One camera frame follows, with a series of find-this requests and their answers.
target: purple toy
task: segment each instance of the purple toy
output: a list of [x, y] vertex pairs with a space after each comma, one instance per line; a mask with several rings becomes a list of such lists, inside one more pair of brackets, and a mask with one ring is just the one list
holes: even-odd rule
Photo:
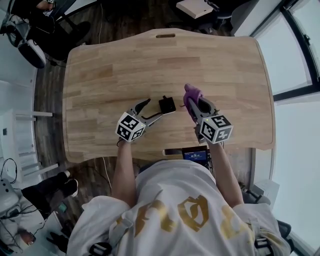
[[195, 104], [198, 105], [199, 97], [204, 97], [204, 95], [201, 90], [199, 90], [198, 88], [196, 88], [188, 83], [186, 83], [184, 85], [184, 89], [185, 89], [185, 94], [183, 96], [183, 103], [184, 103], [186, 109], [188, 110], [189, 115], [191, 116], [192, 120], [194, 122], [196, 122], [197, 120], [195, 119], [195, 117], [191, 113], [191, 108], [190, 108], [190, 104], [189, 104], [188, 99], [191, 98], [195, 102]]

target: blue screen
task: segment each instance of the blue screen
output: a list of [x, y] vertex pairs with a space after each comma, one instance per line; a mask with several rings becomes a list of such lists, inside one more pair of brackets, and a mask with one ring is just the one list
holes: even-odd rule
[[184, 153], [184, 159], [190, 161], [205, 161], [207, 160], [206, 151], [188, 152]]

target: wooden floor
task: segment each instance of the wooden floor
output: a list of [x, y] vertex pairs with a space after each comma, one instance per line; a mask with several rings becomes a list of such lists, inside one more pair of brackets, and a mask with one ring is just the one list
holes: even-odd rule
[[[120, 40], [151, 29], [165, 28], [165, 24], [168, 22], [179, 21], [167, 6], [167, 0], [148, 0], [147, 7], [142, 13], [142, 19], [139, 21], [129, 17], [119, 17], [114, 23], [108, 23], [102, 15], [99, 4], [72, 15], [70, 19], [76, 24], [82, 21], [91, 23], [90, 32], [80, 41], [80, 43], [87, 42], [89, 44], [98, 44], [99, 41], [100, 43], [106, 43]], [[65, 21], [60, 24], [68, 32], [71, 30]], [[222, 26], [219, 31], [214, 30], [212, 34], [230, 36], [225, 26]], [[65, 66], [63, 62], [58, 62], [58, 64]], [[68, 169], [79, 182], [78, 196], [70, 197], [64, 201], [67, 206], [66, 212], [57, 211], [61, 224], [65, 220], [71, 220], [75, 224], [82, 213], [82, 204], [99, 195], [110, 195], [111, 190], [106, 179], [102, 158], [96, 158], [81, 164], [73, 164], [66, 160], [62, 129], [64, 75], [65, 69], [63, 67], [51, 66], [49, 63], [37, 73], [34, 110], [52, 112], [53, 118], [38, 118], [38, 121], [35, 122], [35, 140], [39, 160], [44, 166], [59, 163], [59, 168], [46, 173], [45, 177], [51, 177]], [[249, 184], [252, 150], [245, 148], [230, 150], [227, 153], [237, 179]], [[108, 176], [112, 181], [116, 158], [105, 157], [104, 159]], [[134, 159], [134, 162], [140, 166], [148, 163], [139, 159]]]

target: white box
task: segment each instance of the white box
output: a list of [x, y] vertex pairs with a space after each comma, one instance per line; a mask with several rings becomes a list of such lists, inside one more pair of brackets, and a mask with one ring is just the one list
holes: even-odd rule
[[200, 134], [212, 144], [226, 141], [230, 138], [234, 126], [222, 115], [202, 119]]
[[194, 19], [213, 11], [213, 8], [204, 0], [184, 0], [177, 2], [176, 7]]
[[143, 134], [145, 128], [144, 123], [124, 112], [116, 125], [115, 134], [127, 142], [132, 142]]

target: person's left hand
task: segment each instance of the person's left hand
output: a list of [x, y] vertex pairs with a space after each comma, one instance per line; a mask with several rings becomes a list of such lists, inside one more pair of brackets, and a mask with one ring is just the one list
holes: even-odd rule
[[40, 10], [52, 10], [54, 7], [53, 3], [48, 3], [45, 0], [42, 0], [40, 3], [38, 3], [36, 5], [36, 8], [40, 9]]
[[26, 230], [19, 231], [19, 235], [21, 236], [22, 240], [29, 246], [32, 245], [36, 240], [34, 235]]

